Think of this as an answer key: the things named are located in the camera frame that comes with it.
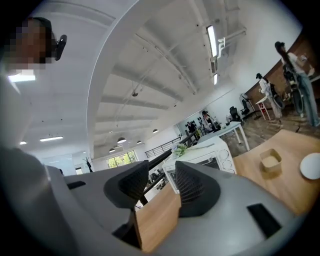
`small wooden box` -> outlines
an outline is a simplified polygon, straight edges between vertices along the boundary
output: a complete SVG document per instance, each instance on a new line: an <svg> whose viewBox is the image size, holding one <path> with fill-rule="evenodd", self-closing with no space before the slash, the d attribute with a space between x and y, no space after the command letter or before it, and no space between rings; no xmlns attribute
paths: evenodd
<svg viewBox="0 0 320 256"><path fill-rule="evenodd" d="M261 153L260 157L261 157L263 169L266 172L269 173L269 172L281 171L282 158L275 149L271 148Z"/></svg>

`wooden board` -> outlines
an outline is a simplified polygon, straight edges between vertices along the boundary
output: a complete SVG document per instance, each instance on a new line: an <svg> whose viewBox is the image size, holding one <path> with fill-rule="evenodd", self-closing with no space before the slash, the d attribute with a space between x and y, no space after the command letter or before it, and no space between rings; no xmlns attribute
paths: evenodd
<svg viewBox="0 0 320 256"><path fill-rule="evenodd" d="M180 196L175 194L168 183L150 202L136 212L144 252L152 252L176 227L180 207Z"/></svg>
<svg viewBox="0 0 320 256"><path fill-rule="evenodd" d="M271 148L282 157L281 172L262 171L260 153ZM308 180L300 172L301 161L311 153L320 153L319 139L283 129L233 161L238 175L256 182L299 215L312 208L320 192L320 179Z"/></svg>

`white oven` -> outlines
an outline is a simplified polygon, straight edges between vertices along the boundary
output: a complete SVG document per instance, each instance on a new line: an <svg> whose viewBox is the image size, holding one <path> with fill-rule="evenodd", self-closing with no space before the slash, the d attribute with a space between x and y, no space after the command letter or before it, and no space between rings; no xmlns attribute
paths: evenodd
<svg viewBox="0 0 320 256"><path fill-rule="evenodd" d="M163 164L162 169L173 190L178 194L179 190L176 186L176 161L205 165L237 174L228 145L217 136L190 147L184 155L176 159L169 159Z"/></svg>

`brick wall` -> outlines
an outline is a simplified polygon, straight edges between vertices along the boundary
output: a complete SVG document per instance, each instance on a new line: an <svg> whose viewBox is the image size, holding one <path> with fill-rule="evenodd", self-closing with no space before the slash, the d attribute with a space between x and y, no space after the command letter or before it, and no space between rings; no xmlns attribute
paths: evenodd
<svg viewBox="0 0 320 256"><path fill-rule="evenodd" d="M289 49L289 52L294 53L297 56L305 55L308 58L309 63L315 68L315 72L317 74L320 74L319 62L317 61L316 55L312 50L309 41L307 40L307 38L304 36L303 33L301 33L299 37L296 39L292 47ZM309 65L306 64L304 69L307 73L309 72L308 66ZM275 85L275 89L280 96L287 88L287 82L284 78L281 60L279 60L274 65L274 67L263 77L267 78L270 83ZM319 99L320 98L320 80L313 82L312 85L313 85L315 98ZM248 97L252 99L253 104L264 97L264 94L260 93L259 89L260 89L260 85L259 85L259 82L257 82L250 90L246 92ZM264 104L267 108L271 107L268 101L265 101Z"/></svg>

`long dark hair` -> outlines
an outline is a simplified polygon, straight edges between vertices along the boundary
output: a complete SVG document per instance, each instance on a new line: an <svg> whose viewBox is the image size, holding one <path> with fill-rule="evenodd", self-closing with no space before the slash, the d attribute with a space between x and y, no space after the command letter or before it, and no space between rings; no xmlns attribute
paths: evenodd
<svg viewBox="0 0 320 256"><path fill-rule="evenodd" d="M292 65L290 59L289 59L289 56L288 56L288 53L284 50L282 50L282 47L285 46L285 43L284 42L276 42L274 44L274 47L276 49L276 51L278 52L278 54L281 55L281 57L283 58L285 64L287 64L287 66L294 70L294 66Z"/></svg>

